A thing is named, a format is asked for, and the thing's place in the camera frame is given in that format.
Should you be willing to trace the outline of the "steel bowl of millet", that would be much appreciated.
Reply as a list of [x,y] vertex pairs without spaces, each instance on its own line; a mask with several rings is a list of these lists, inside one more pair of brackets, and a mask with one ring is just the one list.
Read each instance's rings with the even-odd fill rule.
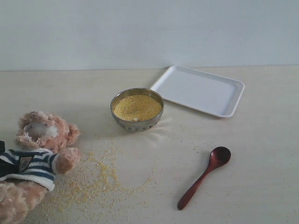
[[110,110],[112,117],[122,128],[131,132],[143,132],[160,121],[164,112],[164,101],[153,90],[131,88],[112,99]]

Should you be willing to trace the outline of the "dark red wooden spoon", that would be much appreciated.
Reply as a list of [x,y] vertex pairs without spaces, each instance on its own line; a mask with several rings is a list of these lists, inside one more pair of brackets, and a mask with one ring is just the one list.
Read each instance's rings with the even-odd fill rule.
[[220,146],[213,149],[209,156],[208,166],[204,173],[196,180],[196,182],[185,192],[177,204],[177,209],[182,210],[189,203],[193,195],[198,190],[204,178],[213,170],[227,164],[231,158],[231,152],[228,148]]

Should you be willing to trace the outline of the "plush bear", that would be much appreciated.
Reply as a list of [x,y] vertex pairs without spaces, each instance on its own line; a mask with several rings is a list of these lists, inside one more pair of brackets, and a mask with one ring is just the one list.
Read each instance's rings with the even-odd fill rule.
[[14,149],[0,159],[7,163],[0,177],[0,222],[19,224],[54,187],[56,175],[65,175],[80,161],[73,147],[79,128],[48,112],[28,112],[18,120]]

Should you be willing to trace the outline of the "white rectangular tray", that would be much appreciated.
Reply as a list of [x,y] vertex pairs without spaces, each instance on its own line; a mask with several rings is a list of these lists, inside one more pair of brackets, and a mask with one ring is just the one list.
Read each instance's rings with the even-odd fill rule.
[[218,118],[230,118],[238,106],[245,85],[228,77],[171,66],[150,89],[178,105]]

